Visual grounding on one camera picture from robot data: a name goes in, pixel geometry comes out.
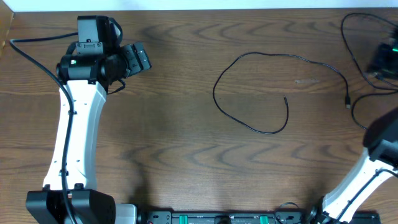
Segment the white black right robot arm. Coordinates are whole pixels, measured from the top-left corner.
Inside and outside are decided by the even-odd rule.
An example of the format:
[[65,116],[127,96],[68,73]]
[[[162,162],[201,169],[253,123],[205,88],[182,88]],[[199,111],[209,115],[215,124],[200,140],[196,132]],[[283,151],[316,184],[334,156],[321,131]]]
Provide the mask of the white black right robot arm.
[[[397,80],[397,27],[388,44],[377,47],[368,72]],[[350,223],[360,205],[386,180],[397,178],[397,107],[375,120],[368,128],[358,123],[354,109],[359,100],[370,96],[397,94],[370,93],[358,97],[351,106],[353,121],[364,130],[363,153],[344,179],[320,199],[304,223]]]

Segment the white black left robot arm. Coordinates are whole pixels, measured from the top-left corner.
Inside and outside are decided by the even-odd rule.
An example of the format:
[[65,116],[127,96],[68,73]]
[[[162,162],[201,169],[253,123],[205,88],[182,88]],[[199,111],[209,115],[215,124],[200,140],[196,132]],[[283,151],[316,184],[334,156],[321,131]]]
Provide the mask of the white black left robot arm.
[[137,208],[97,191],[95,154],[101,111],[114,82],[150,69],[142,43],[121,45],[107,16],[80,16],[78,40],[57,64],[60,119],[50,168],[26,208],[39,223],[136,223]]

